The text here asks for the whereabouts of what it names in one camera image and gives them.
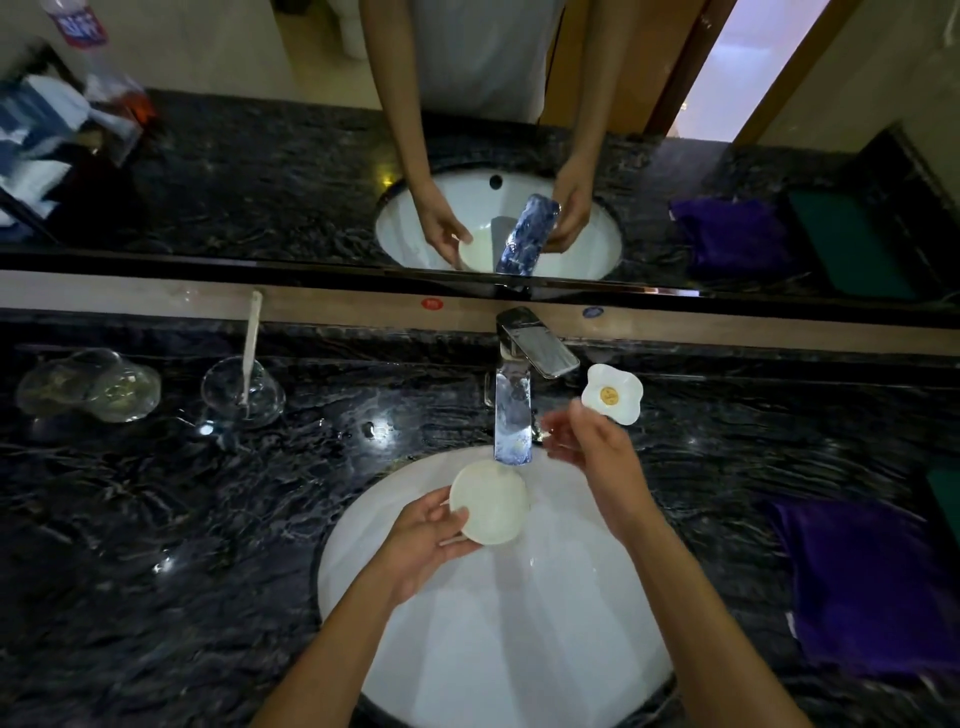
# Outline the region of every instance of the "green towel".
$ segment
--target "green towel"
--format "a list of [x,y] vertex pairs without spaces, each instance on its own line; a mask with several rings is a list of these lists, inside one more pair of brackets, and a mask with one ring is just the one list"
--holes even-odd
[[938,468],[926,474],[926,481],[960,544],[960,471]]
[[867,298],[920,297],[855,198],[810,190],[793,190],[787,197],[834,288]]

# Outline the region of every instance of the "purple towel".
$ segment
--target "purple towel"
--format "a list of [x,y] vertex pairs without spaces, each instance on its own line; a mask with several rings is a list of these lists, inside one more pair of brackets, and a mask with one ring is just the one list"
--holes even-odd
[[802,271],[787,249],[787,230],[760,200],[700,197],[670,203],[674,221],[693,244],[694,278],[786,278]]
[[960,609],[923,522],[883,503],[765,501],[793,562],[797,639],[853,674],[960,669]]

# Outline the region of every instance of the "glass cup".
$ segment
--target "glass cup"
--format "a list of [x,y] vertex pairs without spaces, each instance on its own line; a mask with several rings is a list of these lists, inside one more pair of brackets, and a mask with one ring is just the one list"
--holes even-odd
[[242,356],[231,356],[210,367],[201,382],[200,394],[222,421],[248,428],[272,423],[283,414],[287,401],[276,379],[254,361],[248,401],[243,404]]
[[15,400],[32,417],[76,408],[106,423],[132,422],[160,402],[160,375],[110,349],[88,349],[34,367],[17,385]]

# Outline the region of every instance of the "faucet handle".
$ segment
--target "faucet handle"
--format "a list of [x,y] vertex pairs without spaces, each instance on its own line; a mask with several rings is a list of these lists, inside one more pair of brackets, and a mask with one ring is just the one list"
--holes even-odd
[[544,378],[556,379],[580,367],[573,352],[526,306],[497,315],[496,332],[511,356],[528,359]]

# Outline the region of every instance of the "hand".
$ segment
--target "hand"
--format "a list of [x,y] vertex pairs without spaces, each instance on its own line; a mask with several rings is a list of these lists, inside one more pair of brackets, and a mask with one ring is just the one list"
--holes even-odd
[[454,268],[460,267],[459,243],[473,242],[473,236],[457,220],[443,192],[433,180],[410,187],[420,217],[424,239]]
[[584,472],[607,528],[625,543],[636,517],[657,507],[630,436],[580,400],[544,415],[542,424],[550,432],[543,440],[547,455]]
[[577,242],[577,236],[590,221],[593,205],[595,165],[574,155],[566,161],[553,185],[553,199],[560,203],[557,227],[547,238],[545,253],[563,253]]
[[443,543],[460,533],[468,518],[466,508],[450,512],[449,497],[446,486],[404,506],[370,561],[369,568],[379,570],[391,585],[395,606],[416,594],[447,561],[480,548],[473,541]]

